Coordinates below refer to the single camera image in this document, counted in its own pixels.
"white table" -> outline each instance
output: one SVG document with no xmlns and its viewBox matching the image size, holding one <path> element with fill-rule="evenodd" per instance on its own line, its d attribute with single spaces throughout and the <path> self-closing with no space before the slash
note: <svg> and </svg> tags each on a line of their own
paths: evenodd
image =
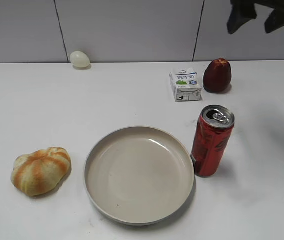
<svg viewBox="0 0 284 240">
<path fill-rule="evenodd" d="M 284 61 L 231 62 L 232 89 L 174 102 L 168 73 L 207 62 L 0 64 L 0 240 L 283 240 Z M 111 131 L 152 126 L 191 149 L 197 117 L 219 104 L 235 127 L 216 174 L 196 177 L 189 207 L 148 227 L 116 224 L 85 192 L 90 149 Z M 29 198 L 10 181 L 15 159 L 66 148 L 72 172 L 46 197 Z"/>
</svg>

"beige plate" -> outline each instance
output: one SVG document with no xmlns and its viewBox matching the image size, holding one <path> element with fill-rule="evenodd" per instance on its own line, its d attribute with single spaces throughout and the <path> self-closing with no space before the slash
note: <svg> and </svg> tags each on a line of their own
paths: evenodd
<svg viewBox="0 0 284 240">
<path fill-rule="evenodd" d="M 111 133 L 92 149 L 84 178 L 88 195 L 103 214 L 141 226 L 179 209 L 192 190 L 194 170 L 174 137 L 135 126 Z"/>
</svg>

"red can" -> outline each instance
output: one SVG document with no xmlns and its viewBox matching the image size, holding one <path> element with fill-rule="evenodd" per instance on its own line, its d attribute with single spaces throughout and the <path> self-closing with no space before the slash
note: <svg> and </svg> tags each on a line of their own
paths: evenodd
<svg viewBox="0 0 284 240">
<path fill-rule="evenodd" d="M 191 152 L 195 174 L 213 175 L 234 127 L 234 115 L 225 107 L 210 105 L 198 117 Z"/>
</svg>

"milk carton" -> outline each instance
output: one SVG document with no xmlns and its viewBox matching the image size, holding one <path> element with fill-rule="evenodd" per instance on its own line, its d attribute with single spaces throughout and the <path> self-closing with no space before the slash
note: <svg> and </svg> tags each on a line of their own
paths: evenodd
<svg viewBox="0 0 284 240">
<path fill-rule="evenodd" d="M 201 98 L 202 88 L 192 68 L 171 71 L 170 83 L 176 102 L 198 101 Z"/>
</svg>

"tile grout line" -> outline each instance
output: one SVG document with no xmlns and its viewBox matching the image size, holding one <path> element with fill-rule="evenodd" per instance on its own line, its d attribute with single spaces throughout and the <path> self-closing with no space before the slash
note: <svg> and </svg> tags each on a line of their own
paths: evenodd
<svg viewBox="0 0 284 240">
<path fill-rule="evenodd" d="M 199 20 L 199 22 L 198 22 L 198 28 L 197 28 L 197 33 L 196 33 L 196 39 L 195 39 L 195 45 L 194 45 L 194 51 L 193 51 L 192 62 L 194 61 L 194 56 L 195 56 L 195 50 L 196 50 L 196 45 L 197 45 L 198 34 L 199 34 L 199 31 L 200 31 L 200 27 L 201 27 L 201 21 L 202 21 L 203 9 L 204 9 L 204 2 L 205 2 L 205 0 L 203 0 L 203 3 L 202 3 L 201 16 L 200 16 L 200 20 Z"/>
<path fill-rule="evenodd" d="M 59 26 L 59 28 L 60 28 L 60 32 L 61 32 L 61 36 L 62 36 L 62 41 L 63 41 L 64 51 L 65 51 L 65 55 L 66 55 L 66 60 L 67 60 L 67 62 L 69 63 L 68 56 L 67 56 L 67 51 L 66 51 L 66 46 L 65 46 L 65 41 L 64 41 L 64 37 L 63 37 L 63 32 L 62 32 L 62 28 L 61 28 L 60 18 L 59 18 L 59 16 L 58 16 L 58 11 L 57 11 L 56 2 L 55 2 L 55 0 L 53 0 L 53 2 L 54 2 L 54 6 L 55 6 L 55 11 L 56 11 L 56 16 L 57 16 L 58 26 Z"/>
</svg>

